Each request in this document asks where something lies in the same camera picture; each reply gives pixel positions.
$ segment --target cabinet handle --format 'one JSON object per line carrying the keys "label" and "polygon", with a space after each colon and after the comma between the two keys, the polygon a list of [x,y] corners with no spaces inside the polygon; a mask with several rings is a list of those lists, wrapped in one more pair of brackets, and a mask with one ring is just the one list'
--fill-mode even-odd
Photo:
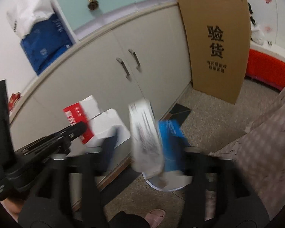
{"label": "cabinet handle", "polygon": [[137,67],[136,67],[136,68],[137,68],[137,70],[140,71],[140,62],[139,62],[139,60],[138,60],[138,58],[137,58],[137,55],[136,55],[135,51],[129,49],[129,52],[130,52],[130,54],[134,57],[134,59],[136,60],[136,63],[137,63]]}
{"label": "cabinet handle", "polygon": [[119,62],[119,63],[122,65],[122,67],[123,67],[125,73],[127,74],[127,75],[126,75],[126,78],[129,80],[129,79],[130,79],[130,73],[129,73],[127,67],[125,66],[125,63],[124,63],[123,60],[120,59],[119,57],[116,58],[116,60],[117,60],[117,62]]}

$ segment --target person's leg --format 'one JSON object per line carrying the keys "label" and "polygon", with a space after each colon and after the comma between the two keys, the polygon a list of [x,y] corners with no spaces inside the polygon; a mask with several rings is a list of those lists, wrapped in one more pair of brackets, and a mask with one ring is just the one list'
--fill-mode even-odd
{"label": "person's leg", "polygon": [[124,211],[116,214],[109,222],[110,228],[150,228],[149,223],[141,216],[127,214]]}

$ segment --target cardboard sheet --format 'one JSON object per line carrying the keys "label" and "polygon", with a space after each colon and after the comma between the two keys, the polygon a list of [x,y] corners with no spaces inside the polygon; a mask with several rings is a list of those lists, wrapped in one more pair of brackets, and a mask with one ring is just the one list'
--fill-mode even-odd
{"label": "cardboard sheet", "polygon": [[245,77],[250,17],[247,0],[178,0],[193,88],[234,104]]}

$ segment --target floor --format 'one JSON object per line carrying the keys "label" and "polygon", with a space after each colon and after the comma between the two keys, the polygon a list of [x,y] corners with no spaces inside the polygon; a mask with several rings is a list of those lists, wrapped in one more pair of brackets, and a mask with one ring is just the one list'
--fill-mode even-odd
{"label": "floor", "polygon": [[[192,110],[181,128],[191,146],[205,153],[215,152],[244,135],[246,125],[257,118],[277,95],[277,91],[245,79],[233,105],[189,87],[178,101]],[[122,210],[145,217],[148,211],[160,208],[166,211],[166,218],[159,228],[176,227],[184,205],[184,191],[160,192],[151,188],[142,175],[137,173],[136,176],[114,199],[105,202],[108,220]]]}

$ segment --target pink slipper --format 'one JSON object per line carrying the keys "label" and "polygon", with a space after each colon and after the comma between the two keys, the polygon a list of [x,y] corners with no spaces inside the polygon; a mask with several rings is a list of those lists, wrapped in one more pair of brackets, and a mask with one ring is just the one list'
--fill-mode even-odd
{"label": "pink slipper", "polygon": [[156,228],[164,219],[166,212],[162,209],[153,209],[148,212],[145,220],[148,221],[151,228]]}

